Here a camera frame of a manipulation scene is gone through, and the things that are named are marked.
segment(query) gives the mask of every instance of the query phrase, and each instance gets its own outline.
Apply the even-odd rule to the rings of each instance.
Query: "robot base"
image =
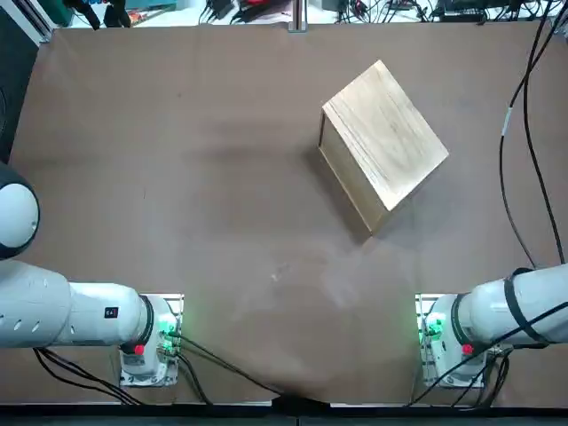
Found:
[[[154,308],[152,334],[140,355],[121,355],[122,386],[171,386],[178,381],[178,348],[167,333],[180,332],[183,295],[146,295]]]
[[[427,386],[432,385],[447,370],[469,356],[457,341],[451,325],[452,304],[455,298],[456,295],[417,295],[415,299],[422,370]],[[486,357],[483,353],[447,375],[438,386],[468,387],[485,363]],[[480,376],[471,387],[475,389],[483,385],[483,378]]]

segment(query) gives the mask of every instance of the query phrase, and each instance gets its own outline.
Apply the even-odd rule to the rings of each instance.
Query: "black cable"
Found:
[[[394,18],[394,15],[396,15],[398,12],[398,9],[395,7],[394,9],[392,9],[392,15],[390,16],[389,20],[387,20],[387,24],[390,24],[392,19]]]
[[[255,379],[254,377],[251,377],[249,374],[245,373],[243,370],[241,370],[240,368],[238,368],[237,366],[225,361],[222,358],[219,358],[217,355],[215,355],[213,352],[211,352],[210,350],[208,350],[207,348],[201,346],[200,344],[198,344],[197,342],[194,342],[191,339],[188,339],[187,337],[178,334],[178,333],[168,333],[168,335],[172,336],[172,337],[177,337],[182,339],[184,342],[191,344],[192,346],[194,346],[195,348],[199,349],[200,351],[208,354],[211,358],[216,359],[217,361],[219,361],[221,364],[223,364],[225,367],[227,367],[229,370],[233,371],[235,374],[240,375],[242,377],[244,377],[245,379],[247,379],[248,381],[254,383],[256,386],[259,386],[263,389],[266,389],[267,391],[269,390],[270,392],[276,393],[277,395],[283,396],[283,392],[279,391],[279,390],[275,390],[272,386],[267,386],[261,382],[259,382],[257,379]]]
[[[558,13],[558,16],[562,16],[564,14],[567,6],[568,6],[568,3],[564,4],[562,10]],[[539,28],[541,28],[543,26],[545,19],[546,19],[546,17],[545,17],[545,15],[543,15],[543,17],[540,21],[541,25],[539,25]],[[527,69],[529,69],[528,74],[530,74],[530,72],[534,69],[534,67],[536,67],[536,64],[539,62],[540,58],[542,57],[542,54],[544,53],[544,51],[546,50],[546,48],[548,46],[548,43],[550,42],[550,39],[554,35],[556,28],[558,27],[558,24],[559,24],[559,20],[556,19],[555,22],[552,24],[552,28],[550,29],[550,32],[548,33],[547,38],[542,43],[542,46],[540,47],[539,53],[536,55],[536,58],[534,59],[534,61],[532,63],[529,62],[529,66],[527,67]],[[509,117],[510,117],[511,110],[512,110],[513,106],[515,105],[515,101],[517,100],[517,97],[518,97],[521,89],[523,88],[523,86],[525,84],[525,80],[526,80],[528,74],[525,74],[523,76],[523,78],[519,82],[517,88],[515,89],[515,92],[513,93],[513,97],[511,98],[511,101],[509,102],[509,110],[507,112],[507,117],[506,117],[505,123],[503,125],[503,130],[501,132],[501,140],[499,142],[499,179],[500,179],[500,183],[501,183],[501,198],[503,199],[503,204],[504,204],[504,207],[505,207],[505,212],[507,213],[507,218],[509,220],[509,223],[510,223],[511,227],[513,228],[513,232],[515,233],[515,236],[517,237],[519,244],[521,245],[521,247],[523,248],[523,251],[525,252],[526,256],[528,257],[532,267],[536,267],[536,263],[534,262],[534,259],[531,256],[531,253],[529,252],[528,248],[526,247],[526,245],[523,241],[523,238],[521,237],[521,235],[520,235],[520,233],[517,229],[517,226],[515,225],[515,221],[513,220],[513,217],[511,216],[510,209],[509,209],[509,202],[507,200],[507,195],[506,195],[506,190],[505,190],[505,184],[504,184],[504,181],[503,181],[503,146],[504,146],[504,141],[505,141],[505,133],[506,133],[506,130],[507,130],[507,125],[509,123]]]
[[[201,24],[201,20],[203,19],[203,15],[207,12],[208,9],[210,9],[209,0],[205,4],[205,7],[203,8],[201,15],[199,15],[199,19],[197,19],[197,25]]]
[[[507,7],[503,7],[503,9],[502,9],[502,10],[497,14],[497,16],[493,19],[493,22],[498,22],[498,21],[503,17],[503,15],[505,15],[505,13],[507,13],[507,10],[508,10],[508,9],[509,9],[509,8],[507,8]]]
[[[460,396],[452,403],[452,405],[450,405],[451,408],[454,408],[455,406],[457,406],[460,403],[460,401],[465,398],[465,396],[468,394],[468,392],[471,391],[471,388],[473,387],[473,385],[476,384],[477,379],[486,371],[487,368],[489,368],[489,366],[490,366],[489,362],[486,362],[484,367],[481,370],[479,370],[479,373],[477,373],[471,379],[471,382],[468,384],[468,386],[465,388],[465,390],[460,394]]]
[[[541,320],[544,320],[545,318],[549,317],[550,315],[554,315],[555,313],[557,313],[558,311],[561,311],[562,309],[565,309],[568,307],[568,302],[563,302],[561,304],[556,305],[554,308],[549,309],[546,312],[543,312],[541,315],[531,319],[530,321],[527,321],[526,325],[524,327],[517,327],[517,328],[513,328],[511,331],[509,331],[508,333],[505,333],[504,335],[502,335],[501,337],[498,337],[496,339],[494,339],[493,341],[491,341],[481,352],[470,355],[469,357],[467,357],[466,359],[463,359],[461,362],[458,362],[455,366],[453,366],[452,368],[448,369],[445,373],[443,373],[438,379],[436,379],[434,381],[433,384],[431,384],[422,394],[420,394],[420,396],[418,396],[417,398],[415,398],[414,400],[410,401],[408,404],[406,404],[405,406],[412,406],[414,404],[416,404],[418,401],[420,401],[421,399],[423,399],[426,395],[428,395],[430,392],[432,392],[432,390],[436,387],[436,385],[438,385],[440,382],[442,382],[448,375],[450,375],[451,373],[453,373],[455,370],[457,370],[459,367],[463,366],[464,364],[470,362],[472,359],[474,359],[475,357],[481,355],[481,353],[488,351],[489,349],[493,348],[495,345],[509,339],[512,335],[515,335],[516,333],[523,331],[526,327],[531,326],[532,324],[535,324]]]
[[[533,70],[532,63],[534,60],[534,54],[536,49],[539,45],[540,34],[542,33],[542,29],[544,27],[544,22],[548,17],[548,13],[550,12],[550,7],[552,2],[548,2],[546,8],[544,9],[544,13],[542,14],[542,19],[540,20],[539,27],[537,29],[536,36],[534,37],[534,43],[532,44],[531,54],[529,55],[529,60],[526,66],[526,77],[525,77],[525,85],[523,88],[523,117],[524,117],[524,124],[525,124],[525,134],[526,134],[526,144],[529,147],[529,151],[531,153],[532,158],[532,165],[534,166],[534,171],[536,173],[537,178],[539,179],[540,191],[542,192],[542,197],[544,198],[544,203],[547,208],[548,212],[548,219],[550,220],[550,225],[552,226],[552,232],[554,234],[554,239],[556,242],[556,249],[558,250],[558,257],[560,258],[560,263],[564,264],[564,249],[562,247],[562,242],[560,240],[560,235],[558,233],[558,227],[556,226],[556,220],[554,219],[554,213],[552,212],[552,206],[550,205],[550,200],[548,199],[548,192],[547,188],[544,185],[544,179],[542,177],[542,173],[540,172],[540,167],[538,160],[536,158],[536,153],[534,152],[533,147],[533,139],[531,137],[531,129],[529,123],[529,115],[528,115],[528,92],[529,92],[529,78],[530,74]]]
[[[499,365],[499,371],[497,373],[497,378],[495,379],[495,385],[493,386],[493,390],[491,391],[487,399],[480,404],[481,407],[483,408],[491,407],[493,405],[493,402],[495,402],[495,400],[499,396],[499,393],[501,392],[501,389],[505,384],[505,381],[507,380],[507,375],[509,374],[509,365],[510,365],[509,355],[511,352],[512,351],[509,351],[504,356],[503,361]]]
[[[0,138],[4,134],[6,130],[6,126],[8,125],[8,102],[6,100],[6,95],[4,93],[4,88],[0,87],[0,99],[2,100],[3,111],[0,110],[0,114],[4,114],[4,119],[2,120],[2,125],[0,125]]]
[[[130,405],[130,402],[128,402],[128,400],[126,398],[123,398],[123,397],[121,397],[121,396],[119,396],[115,393],[109,392],[109,391],[104,390],[104,389],[100,389],[96,386],[89,386],[87,384],[81,384],[81,383],[73,382],[73,381],[68,380],[66,378],[63,378],[59,375],[56,375],[49,368],[49,366],[47,364],[45,364],[45,361],[42,359],[42,356],[40,355],[40,351],[38,349],[34,348],[34,354],[37,357],[37,360],[39,361],[39,363],[43,367],[43,369],[54,379],[59,380],[60,382],[63,382],[65,384],[70,384],[71,386],[76,386],[78,388],[83,388],[83,389],[88,389],[88,390],[91,390],[91,391],[97,391],[97,392],[100,392],[100,393],[104,393],[105,395],[108,395],[109,397],[116,398],[116,399],[120,400],[123,404]]]
[[[393,2],[393,1],[394,1],[394,0],[387,0],[387,3],[385,3],[385,5],[388,4],[389,7],[387,8],[387,14],[384,15],[384,19],[383,19],[382,24],[384,24],[384,23],[387,21],[387,18],[389,17],[389,13],[391,13],[391,7],[392,7],[392,2]]]
[[[197,377],[197,374],[195,373],[195,369],[193,368],[192,363],[189,361],[189,359],[187,359],[186,357],[184,357],[184,355],[182,355],[181,353],[177,355],[179,357],[179,359],[181,359],[181,361],[185,364],[185,367],[187,368],[187,371],[189,372],[190,376],[192,377],[193,380],[193,385],[195,386],[195,389],[197,390],[197,394],[199,395],[199,398],[201,399],[201,402],[204,402],[205,404],[207,404],[208,406],[212,406],[213,403],[211,402],[211,400],[207,397],[207,395],[205,394],[205,391],[203,390],[203,388],[201,387],[201,383]]]
[[[103,386],[105,386],[107,389],[109,389],[111,392],[118,393],[122,397],[128,399],[132,404],[141,405],[141,406],[144,405],[144,403],[142,401],[132,397],[126,390],[123,390],[120,387],[118,387],[118,386],[116,386],[116,385],[114,385],[110,382],[107,382],[106,380],[98,378],[97,376],[89,373],[84,368],[78,366],[76,363],[69,361],[68,359],[63,358],[59,354],[57,354],[53,351],[50,351],[49,349],[46,349],[46,348],[38,349],[38,351],[42,355],[44,355],[49,361],[51,361],[53,364],[67,370],[68,372],[70,372],[74,375],[77,375],[79,377],[82,377],[83,379],[91,380],[93,382],[100,383]]]
[[[83,18],[81,18],[81,16],[79,16],[79,14],[77,12],[74,13],[74,15],[77,17],[77,19],[79,19],[83,24],[87,25],[88,27],[91,26],[91,24],[89,22],[87,22],[86,20],[84,20]]]
[[[499,354],[496,355],[495,357],[488,359],[484,365],[484,367],[475,375],[475,377],[473,377],[473,379],[471,379],[471,382],[469,383],[469,385],[467,386],[467,388],[463,391],[462,394],[460,394],[460,396],[453,402],[452,405],[450,405],[450,407],[455,407],[457,406],[460,401],[468,394],[468,392],[471,390],[471,388],[473,387],[473,385],[477,382],[477,379],[483,375],[483,381],[484,381],[484,385],[479,388],[480,392],[477,395],[477,399],[476,401],[473,403],[473,405],[471,406],[471,408],[478,408],[480,406],[485,405],[486,401],[484,401],[484,403],[481,402],[482,397],[484,395],[484,390],[486,385],[489,383],[490,379],[491,379],[491,372],[493,371],[493,367],[495,367],[495,362],[497,360],[497,358],[499,357],[504,357],[504,359],[507,360],[507,363],[509,363],[509,355],[512,352],[512,350],[507,351],[504,355],[503,354]],[[494,394],[493,399],[491,400],[491,403],[493,403],[493,400],[497,397],[497,395],[499,394],[499,391],[501,390],[502,385],[505,383],[505,379],[507,378],[507,372],[505,373],[505,375],[501,378],[502,376],[502,372],[501,372],[501,367],[499,370],[499,373],[497,374],[497,380],[495,381],[495,386],[492,390],[492,393],[490,395]]]

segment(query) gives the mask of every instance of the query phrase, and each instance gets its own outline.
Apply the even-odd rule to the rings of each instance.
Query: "brown table surface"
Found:
[[[465,291],[527,266],[502,206],[497,153],[535,28],[56,31],[40,50],[12,154],[43,209],[22,259],[70,280],[182,292],[192,338],[287,390],[407,402],[418,364],[414,294]],[[323,103],[377,59],[450,156],[368,238],[316,144]],[[567,48],[554,39],[532,77],[530,105],[564,237],[566,69]],[[506,184],[527,244],[551,265],[557,256],[520,109],[509,126]],[[116,379],[113,348],[61,353]],[[515,353],[500,403],[568,406],[567,355],[561,346]],[[31,350],[1,356],[2,402],[105,400],[56,383]],[[272,397],[195,363],[215,401]],[[184,380],[135,393],[195,400]]]

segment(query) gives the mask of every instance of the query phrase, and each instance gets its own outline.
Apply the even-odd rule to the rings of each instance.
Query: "green led light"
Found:
[[[444,330],[444,323],[446,322],[446,316],[443,313],[433,312],[428,315],[426,319],[426,335],[432,337],[432,340],[438,340]]]

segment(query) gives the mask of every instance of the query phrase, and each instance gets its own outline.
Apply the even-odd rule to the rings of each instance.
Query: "red button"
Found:
[[[466,343],[461,347],[461,351],[465,355],[471,355],[473,353],[473,346],[471,346],[469,343]]]

